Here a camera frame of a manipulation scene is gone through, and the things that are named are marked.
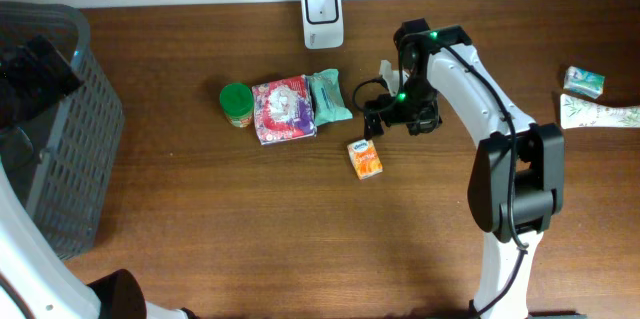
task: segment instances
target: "gray plastic basket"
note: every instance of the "gray plastic basket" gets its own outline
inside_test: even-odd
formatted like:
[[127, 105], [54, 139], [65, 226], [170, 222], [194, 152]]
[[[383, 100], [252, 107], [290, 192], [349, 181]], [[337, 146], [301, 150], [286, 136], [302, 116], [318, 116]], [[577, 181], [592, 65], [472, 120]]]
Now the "gray plastic basket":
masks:
[[53, 250], [69, 259], [93, 246], [124, 126], [122, 103], [89, 48], [89, 23], [64, 5], [0, 2], [0, 47], [47, 37], [85, 83], [21, 129], [32, 160], [8, 173]]

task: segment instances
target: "wooden tabletop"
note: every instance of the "wooden tabletop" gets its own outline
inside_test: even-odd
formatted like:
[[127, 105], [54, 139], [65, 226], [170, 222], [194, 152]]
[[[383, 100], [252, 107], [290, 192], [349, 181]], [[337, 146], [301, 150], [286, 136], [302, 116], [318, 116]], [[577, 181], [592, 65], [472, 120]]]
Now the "wooden tabletop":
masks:
[[[539, 123], [569, 65], [606, 76], [599, 102], [640, 104], [640, 0], [361, 0], [344, 45], [307, 50], [299, 3], [84, 10], [126, 126], [95, 248], [67, 262], [90, 282], [129, 269], [147, 300], [203, 318], [382, 317], [464, 309], [482, 232], [466, 190], [475, 149], [444, 124], [375, 140], [384, 173], [357, 179], [362, 115], [316, 138], [261, 146], [218, 102], [227, 83], [340, 70], [345, 98], [396, 65], [409, 19], [461, 24], [507, 95]], [[373, 89], [362, 98], [373, 98]], [[640, 312], [640, 130], [565, 132], [565, 204], [536, 253], [531, 311]]]

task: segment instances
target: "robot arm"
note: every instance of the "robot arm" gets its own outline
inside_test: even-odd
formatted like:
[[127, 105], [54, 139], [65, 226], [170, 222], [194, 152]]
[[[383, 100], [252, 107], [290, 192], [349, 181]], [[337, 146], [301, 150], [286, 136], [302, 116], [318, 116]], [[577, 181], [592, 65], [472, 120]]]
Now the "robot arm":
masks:
[[[404, 124], [412, 135], [429, 133], [442, 123], [438, 93], [447, 98], [477, 148], [468, 200], [485, 235], [480, 288], [470, 313], [483, 319], [526, 318], [533, 254], [551, 216], [562, 208], [562, 133], [555, 124], [538, 126], [515, 106], [486, 71], [462, 28], [430, 30], [424, 20], [415, 20], [402, 25], [394, 42], [402, 76], [402, 67], [411, 74], [403, 83], [393, 82], [400, 74], [383, 74], [386, 83], [382, 84], [390, 94], [365, 104], [365, 137], [383, 134], [382, 122]], [[515, 155], [530, 163], [530, 168], [515, 173], [513, 165], [515, 174], [510, 175], [514, 147]], [[510, 185], [515, 192], [511, 208]], [[528, 243], [528, 255], [519, 250], [514, 232]]]
[[10, 319], [192, 319], [145, 302], [120, 270], [84, 285], [58, 259], [11, 189], [0, 165], [0, 313]]

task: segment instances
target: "mint green package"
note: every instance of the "mint green package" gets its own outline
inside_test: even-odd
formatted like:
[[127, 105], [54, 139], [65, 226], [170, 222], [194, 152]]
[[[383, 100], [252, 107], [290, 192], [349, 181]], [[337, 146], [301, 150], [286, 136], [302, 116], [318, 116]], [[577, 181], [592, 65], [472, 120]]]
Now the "mint green package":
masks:
[[564, 88], [593, 99], [598, 98], [604, 87], [604, 77], [584, 69], [569, 67], [564, 77]]
[[353, 118], [340, 95], [338, 70], [327, 69], [313, 75], [305, 75], [311, 86], [311, 94], [316, 103], [315, 124], [331, 123]]

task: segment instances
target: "tissue packet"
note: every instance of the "tissue packet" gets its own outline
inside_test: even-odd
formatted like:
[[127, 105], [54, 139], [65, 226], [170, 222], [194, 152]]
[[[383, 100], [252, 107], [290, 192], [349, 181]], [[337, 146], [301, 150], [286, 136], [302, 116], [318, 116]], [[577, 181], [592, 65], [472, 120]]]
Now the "tissue packet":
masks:
[[598, 98], [604, 87], [604, 77], [584, 69], [569, 67], [564, 76], [564, 88], [574, 93]]
[[311, 94], [303, 75], [256, 85], [251, 91], [260, 143], [272, 144], [316, 135]]
[[340, 95], [338, 70], [327, 69], [313, 75], [305, 75], [311, 86], [311, 93], [316, 103], [315, 124], [331, 123], [353, 118]]

